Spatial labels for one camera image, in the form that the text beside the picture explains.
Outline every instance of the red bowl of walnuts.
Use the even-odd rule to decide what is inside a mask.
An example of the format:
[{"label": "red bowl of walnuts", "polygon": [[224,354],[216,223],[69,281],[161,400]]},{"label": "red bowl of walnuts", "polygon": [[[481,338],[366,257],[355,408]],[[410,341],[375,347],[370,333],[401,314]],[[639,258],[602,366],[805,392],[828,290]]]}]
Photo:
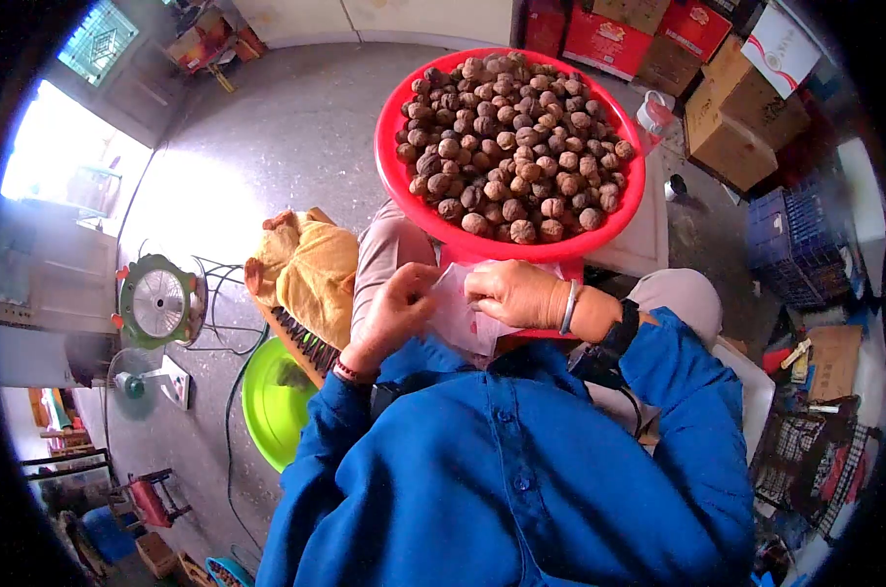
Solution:
[{"label": "red bowl of walnuts", "polygon": [[562,61],[507,48],[444,55],[405,77],[378,117],[385,189],[439,241],[492,259],[577,258],[636,214],[635,125]]}]

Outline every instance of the yellow cloth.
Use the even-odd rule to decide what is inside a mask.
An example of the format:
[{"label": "yellow cloth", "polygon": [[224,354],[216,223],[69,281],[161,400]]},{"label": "yellow cloth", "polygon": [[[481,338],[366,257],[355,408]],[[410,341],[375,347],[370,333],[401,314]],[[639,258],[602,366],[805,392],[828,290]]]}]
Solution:
[{"label": "yellow cloth", "polygon": [[265,222],[260,246],[244,266],[245,284],[261,302],[281,305],[341,349],[352,327],[357,263],[355,235],[302,212],[285,212]]}]

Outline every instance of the hand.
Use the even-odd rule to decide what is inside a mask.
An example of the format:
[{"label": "hand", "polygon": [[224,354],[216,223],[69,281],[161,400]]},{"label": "hand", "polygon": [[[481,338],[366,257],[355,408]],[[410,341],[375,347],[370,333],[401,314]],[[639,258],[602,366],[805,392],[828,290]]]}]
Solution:
[{"label": "hand", "polygon": [[423,332],[437,309],[427,294],[440,277],[440,269],[407,263],[379,288],[355,338],[345,346],[342,363],[363,375],[375,375],[381,362],[411,337]]},{"label": "hand", "polygon": [[558,330],[570,284],[527,261],[500,261],[465,276],[465,295],[479,311],[513,328]]}]

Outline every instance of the bracelet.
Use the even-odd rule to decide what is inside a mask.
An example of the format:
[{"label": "bracelet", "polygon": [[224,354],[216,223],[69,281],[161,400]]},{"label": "bracelet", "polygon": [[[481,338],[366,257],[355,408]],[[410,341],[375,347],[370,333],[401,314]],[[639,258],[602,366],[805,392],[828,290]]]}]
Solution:
[{"label": "bracelet", "polygon": [[356,370],[354,370],[354,369],[350,369],[350,368],[348,368],[348,367],[342,362],[342,360],[341,360],[341,359],[338,359],[338,358],[335,359],[335,366],[334,366],[334,369],[336,369],[336,370],[339,371],[339,373],[337,373],[336,375],[341,376],[342,379],[347,380],[348,382],[353,383],[353,384],[355,384],[355,385],[370,384],[370,382],[369,382],[369,383],[363,383],[363,382],[361,381],[361,379],[364,379],[366,376],[367,376],[367,379],[369,379],[369,380],[371,380],[371,381],[373,381],[374,379],[377,378],[377,374],[364,374],[364,373],[359,373],[358,371],[356,371]]},{"label": "bracelet", "polygon": [[570,296],[567,297],[567,311],[563,314],[563,323],[560,324],[560,335],[565,336],[570,332],[570,322],[574,319],[574,306],[576,306],[576,293],[580,284],[576,279],[570,280]]}]

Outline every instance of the concrete floor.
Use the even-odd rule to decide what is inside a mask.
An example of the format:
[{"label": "concrete floor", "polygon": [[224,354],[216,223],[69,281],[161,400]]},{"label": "concrete floor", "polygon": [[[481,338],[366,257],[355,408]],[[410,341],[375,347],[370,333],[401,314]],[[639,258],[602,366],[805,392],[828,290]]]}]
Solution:
[{"label": "concrete floor", "polygon": [[[203,80],[144,177],[121,240],[122,256],[135,258],[151,239],[147,246],[157,241],[173,254],[241,263],[256,246],[261,221],[286,207],[319,205],[340,226],[360,232],[387,197],[372,153],[377,115],[402,77],[442,53],[377,43],[296,47],[234,71],[234,94]],[[627,111],[641,103],[635,89],[601,74],[596,78]],[[745,204],[733,205],[679,151],[667,154],[666,171],[681,173],[693,198],[668,204],[670,264],[710,277],[724,304],[724,334],[757,354],[779,306],[767,294],[752,294],[742,240]],[[619,286],[627,288],[627,282]],[[262,323],[241,288],[222,293],[220,323]],[[205,334],[196,346],[214,342]],[[243,348],[252,339],[243,334],[228,342]],[[111,452],[121,477],[173,467],[174,492],[194,511],[160,533],[196,560],[226,555],[231,543],[251,546],[225,499],[224,405],[244,359],[174,345],[168,352],[194,380],[191,409],[183,413],[166,404],[143,422],[111,409]],[[97,394],[83,395],[80,406],[96,445],[103,446]],[[239,406],[238,396],[231,417],[234,502],[263,544],[280,495],[278,476],[253,446]]]}]

